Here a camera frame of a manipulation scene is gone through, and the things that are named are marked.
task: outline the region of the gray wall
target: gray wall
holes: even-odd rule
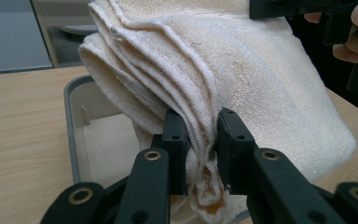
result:
[[[29,0],[0,0],[0,73],[51,67]]]

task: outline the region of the white towel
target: white towel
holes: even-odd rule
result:
[[[79,54],[97,85],[134,122],[141,148],[162,132],[165,112],[185,120],[188,197],[172,221],[194,211],[227,223],[246,209],[224,192],[213,146],[221,107],[235,110],[260,147],[282,151],[313,181],[344,162],[355,141],[310,58],[283,18],[249,19],[246,0],[95,0],[99,33]]]

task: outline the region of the table surface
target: table surface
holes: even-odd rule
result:
[[[39,223],[73,184],[63,89],[87,73],[80,66],[0,75],[0,223]],[[358,108],[329,94],[358,144]],[[358,182],[358,148],[315,184],[333,191],[344,181]]]

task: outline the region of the tray rim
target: tray rim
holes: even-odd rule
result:
[[[71,109],[71,92],[83,84],[94,82],[94,79],[91,75],[85,75],[82,77],[77,77],[71,80],[66,84],[63,90],[63,100],[65,106],[65,116],[66,116],[66,130],[68,135],[69,143],[69,153],[71,157],[71,167],[72,167],[72,177],[74,179],[74,184],[80,182],[80,173],[77,161],[77,152],[76,152],[76,143],[75,143],[75,133],[74,133],[74,122],[72,121],[72,109]]]

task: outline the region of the towel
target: towel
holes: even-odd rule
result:
[[[188,196],[172,222],[228,223],[244,196],[223,191],[213,152],[222,107],[236,111],[260,147],[283,152],[314,181],[355,150],[351,132],[284,18],[252,21],[248,0],[94,0],[99,32],[80,57],[107,98],[132,119],[141,149],[172,108],[188,128]]]

